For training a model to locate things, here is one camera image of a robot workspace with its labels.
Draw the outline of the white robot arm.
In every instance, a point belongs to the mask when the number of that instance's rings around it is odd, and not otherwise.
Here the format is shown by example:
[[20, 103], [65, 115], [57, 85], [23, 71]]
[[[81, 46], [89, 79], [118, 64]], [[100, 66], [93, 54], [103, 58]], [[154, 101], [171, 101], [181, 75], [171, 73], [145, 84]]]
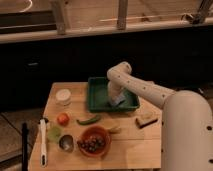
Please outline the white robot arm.
[[131, 75], [128, 62], [107, 71], [112, 105], [122, 100], [122, 89], [162, 110], [161, 171], [213, 171], [213, 110], [200, 94], [175, 91]]

